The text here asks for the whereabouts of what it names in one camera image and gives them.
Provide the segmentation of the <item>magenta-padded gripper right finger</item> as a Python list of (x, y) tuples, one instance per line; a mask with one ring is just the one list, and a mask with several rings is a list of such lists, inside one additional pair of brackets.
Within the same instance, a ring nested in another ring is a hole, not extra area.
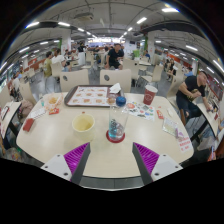
[(132, 153), (136, 159), (144, 185), (182, 169), (182, 166), (169, 155), (159, 155), (138, 143), (133, 143)]

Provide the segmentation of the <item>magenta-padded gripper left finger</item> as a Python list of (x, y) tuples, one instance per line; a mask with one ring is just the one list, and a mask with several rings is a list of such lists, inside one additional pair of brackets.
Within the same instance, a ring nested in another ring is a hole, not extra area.
[(56, 154), (42, 166), (42, 169), (79, 185), (89, 154), (90, 143), (87, 142), (65, 155)]

